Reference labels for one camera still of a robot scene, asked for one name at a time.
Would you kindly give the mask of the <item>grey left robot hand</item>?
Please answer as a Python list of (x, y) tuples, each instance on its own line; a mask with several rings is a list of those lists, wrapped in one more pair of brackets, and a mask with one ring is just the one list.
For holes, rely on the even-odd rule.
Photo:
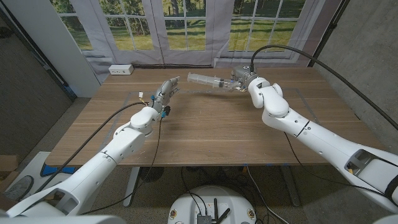
[(151, 107), (158, 113), (160, 113), (163, 108), (169, 104), (171, 97), (179, 91), (177, 88), (179, 79), (180, 77), (168, 79), (157, 89)]

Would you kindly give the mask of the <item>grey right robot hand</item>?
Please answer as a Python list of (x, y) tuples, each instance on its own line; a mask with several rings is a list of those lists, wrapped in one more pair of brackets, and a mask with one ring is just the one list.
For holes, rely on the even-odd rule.
[(245, 91), (255, 78), (257, 78), (257, 73), (252, 72), (249, 65), (238, 65), (231, 71), (234, 87), (240, 91)]

